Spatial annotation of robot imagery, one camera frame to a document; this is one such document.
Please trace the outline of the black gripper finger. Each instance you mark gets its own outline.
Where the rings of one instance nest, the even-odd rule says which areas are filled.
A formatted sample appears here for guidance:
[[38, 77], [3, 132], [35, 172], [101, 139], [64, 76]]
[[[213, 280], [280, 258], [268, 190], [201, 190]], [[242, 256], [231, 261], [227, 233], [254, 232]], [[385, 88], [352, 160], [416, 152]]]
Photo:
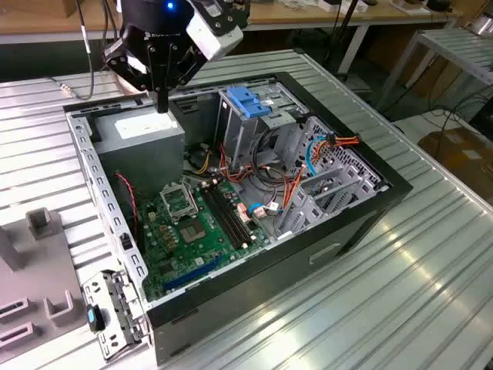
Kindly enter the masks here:
[[159, 91], [159, 113], [167, 113], [169, 92], [186, 85], [202, 68], [206, 57], [196, 45], [173, 43], [167, 49]]
[[106, 65], [127, 86], [145, 92], [153, 101], [156, 111], [160, 112], [160, 86], [155, 85], [153, 75], [148, 66], [140, 62], [128, 49], [123, 38], [104, 48], [104, 61]]

